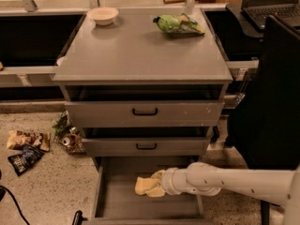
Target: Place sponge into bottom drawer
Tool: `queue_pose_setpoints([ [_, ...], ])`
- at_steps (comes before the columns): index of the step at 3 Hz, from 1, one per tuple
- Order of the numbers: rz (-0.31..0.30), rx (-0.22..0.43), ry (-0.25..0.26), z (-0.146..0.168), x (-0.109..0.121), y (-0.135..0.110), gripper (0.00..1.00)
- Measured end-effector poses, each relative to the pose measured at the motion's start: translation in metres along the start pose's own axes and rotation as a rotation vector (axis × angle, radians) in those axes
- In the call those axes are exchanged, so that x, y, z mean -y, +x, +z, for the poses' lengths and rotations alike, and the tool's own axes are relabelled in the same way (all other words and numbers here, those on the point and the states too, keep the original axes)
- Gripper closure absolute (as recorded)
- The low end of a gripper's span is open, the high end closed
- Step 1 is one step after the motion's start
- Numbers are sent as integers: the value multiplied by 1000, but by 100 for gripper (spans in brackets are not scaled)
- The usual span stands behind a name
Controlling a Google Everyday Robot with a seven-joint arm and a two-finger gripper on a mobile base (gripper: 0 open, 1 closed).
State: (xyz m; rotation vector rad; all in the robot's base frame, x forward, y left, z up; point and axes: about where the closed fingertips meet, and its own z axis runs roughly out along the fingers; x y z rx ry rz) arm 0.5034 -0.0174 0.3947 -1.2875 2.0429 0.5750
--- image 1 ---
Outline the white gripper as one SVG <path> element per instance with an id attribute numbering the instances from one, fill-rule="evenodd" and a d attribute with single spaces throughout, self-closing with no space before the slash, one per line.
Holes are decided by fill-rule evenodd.
<path id="1" fill-rule="evenodd" d="M 170 168 L 167 169 L 166 171 L 159 170 L 157 172 L 154 172 L 151 175 L 151 179 L 158 179 L 158 180 L 161 179 L 160 180 L 161 187 L 160 186 L 153 187 L 150 190 L 147 190 L 145 194 L 151 198 L 163 197 L 165 195 L 165 192 L 169 195 L 180 195 L 181 192 L 178 191 L 173 184 L 173 176 L 176 171 L 177 168 Z"/>

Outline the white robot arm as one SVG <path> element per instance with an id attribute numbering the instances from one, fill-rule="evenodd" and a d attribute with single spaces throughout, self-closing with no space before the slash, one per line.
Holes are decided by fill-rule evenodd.
<path id="1" fill-rule="evenodd" d="M 300 168 L 296 170 L 222 169 L 195 162 L 185 169 L 158 171 L 146 191 L 169 194 L 215 196 L 228 189 L 258 200 L 283 205 L 282 225 L 300 225 Z"/>

